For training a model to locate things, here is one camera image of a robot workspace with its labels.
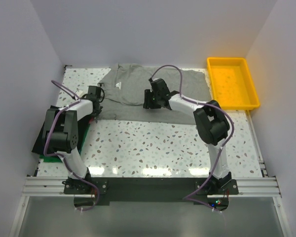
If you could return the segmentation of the grey t shirt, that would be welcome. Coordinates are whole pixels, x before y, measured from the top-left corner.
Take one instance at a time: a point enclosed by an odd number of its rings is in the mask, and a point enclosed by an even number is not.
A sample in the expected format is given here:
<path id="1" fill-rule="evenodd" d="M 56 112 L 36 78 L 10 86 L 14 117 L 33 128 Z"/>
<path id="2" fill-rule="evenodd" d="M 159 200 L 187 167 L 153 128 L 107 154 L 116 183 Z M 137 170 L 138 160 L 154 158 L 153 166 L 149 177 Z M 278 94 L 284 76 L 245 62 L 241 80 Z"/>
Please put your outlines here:
<path id="1" fill-rule="evenodd" d="M 173 67 L 159 70 L 138 64 L 115 64 L 99 82 L 104 90 L 101 120 L 127 120 L 194 125 L 193 114 L 157 108 L 157 96 L 149 79 L 163 79 L 170 91 L 181 91 L 191 99 L 208 102 L 212 97 L 205 75 Z"/>

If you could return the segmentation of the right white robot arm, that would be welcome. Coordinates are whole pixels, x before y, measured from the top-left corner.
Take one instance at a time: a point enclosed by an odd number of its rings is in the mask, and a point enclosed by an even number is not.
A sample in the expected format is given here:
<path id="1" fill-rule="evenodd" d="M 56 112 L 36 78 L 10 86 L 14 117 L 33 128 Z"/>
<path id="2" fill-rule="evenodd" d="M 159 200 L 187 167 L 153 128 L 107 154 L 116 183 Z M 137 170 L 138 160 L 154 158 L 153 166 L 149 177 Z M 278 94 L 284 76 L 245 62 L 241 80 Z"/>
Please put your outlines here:
<path id="1" fill-rule="evenodd" d="M 151 89 L 145 90 L 144 109 L 166 108 L 181 112 L 195 120 L 201 140 L 207 144 L 210 156 L 210 189 L 221 194 L 227 189 L 231 172 L 227 164 L 225 144 L 228 141 L 229 122 L 217 101 L 200 102 L 170 91 L 163 79 L 149 79 Z"/>

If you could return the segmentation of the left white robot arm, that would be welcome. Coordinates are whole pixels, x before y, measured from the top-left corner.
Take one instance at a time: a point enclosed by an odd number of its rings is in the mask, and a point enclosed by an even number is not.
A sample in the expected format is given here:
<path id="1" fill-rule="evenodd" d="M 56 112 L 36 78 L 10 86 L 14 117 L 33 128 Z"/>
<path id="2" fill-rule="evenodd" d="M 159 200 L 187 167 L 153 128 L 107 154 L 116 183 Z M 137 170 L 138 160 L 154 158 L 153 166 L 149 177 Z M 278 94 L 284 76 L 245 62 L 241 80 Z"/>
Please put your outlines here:
<path id="1" fill-rule="evenodd" d="M 42 131 L 43 155 L 57 156 L 65 165 L 68 177 L 77 179 L 75 188 L 82 194 L 92 189 L 92 181 L 86 178 L 89 173 L 78 151 L 78 122 L 90 116 L 95 118 L 102 111 L 105 97 L 99 86 L 89 86 L 88 92 L 73 103 L 58 109 L 48 109 Z"/>

